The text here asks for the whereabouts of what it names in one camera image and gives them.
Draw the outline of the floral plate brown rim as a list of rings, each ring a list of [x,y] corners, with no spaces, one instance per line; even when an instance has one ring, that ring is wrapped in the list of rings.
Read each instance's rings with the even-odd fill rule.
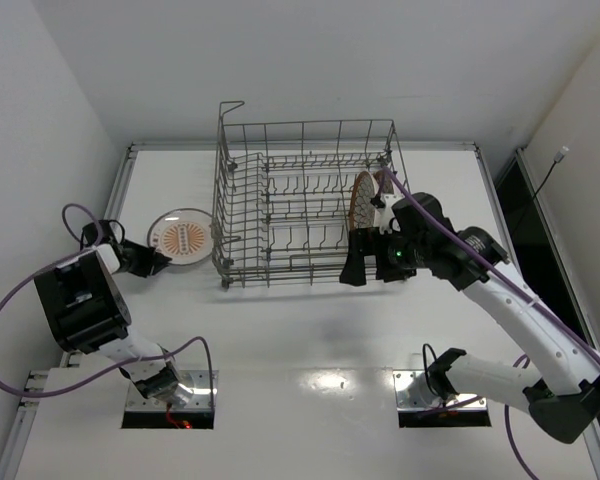
[[[394,193],[394,183],[393,181],[386,176],[384,171],[378,171],[374,174],[374,177],[378,183],[379,191],[381,194],[393,194]]]
[[[348,213],[350,231],[374,226],[376,207],[371,200],[378,189],[378,183],[370,172],[363,171],[356,176]]]

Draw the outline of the white plate orange sunburst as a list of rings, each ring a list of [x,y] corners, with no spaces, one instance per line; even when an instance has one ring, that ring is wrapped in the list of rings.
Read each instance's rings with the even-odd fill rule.
[[[212,253],[211,215],[197,208],[171,210],[158,217],[147,233],[147,245],[169,257],[171,266],[193,266]]]

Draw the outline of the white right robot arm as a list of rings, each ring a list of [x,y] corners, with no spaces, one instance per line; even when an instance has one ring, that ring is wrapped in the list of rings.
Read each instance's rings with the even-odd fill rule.
[[[426,269],[486,311],[531,362],[519,370],[450,348],[409,385],[410,407],[440,407],[461,393],[475,393],[528,414],[565,444],[600,415],[600,354],[555,318],[488,232],[455,231],[440,202],[426,193],[363,194],[350,202],[349,224],[341,283],[365,285],[368,257],[384,282]]]

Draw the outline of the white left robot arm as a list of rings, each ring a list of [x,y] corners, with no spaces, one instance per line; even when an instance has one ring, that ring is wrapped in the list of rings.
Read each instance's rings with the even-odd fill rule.
[[[113,279],[117,273],[154,276],[171,259],[125,234],[116,220],[86,225],[79,254],[37,274],[34,285],[62,350],[102,355],[117,365],[143,398],[182,406],[190,395],[175,361],[132,327],[130,310]]]

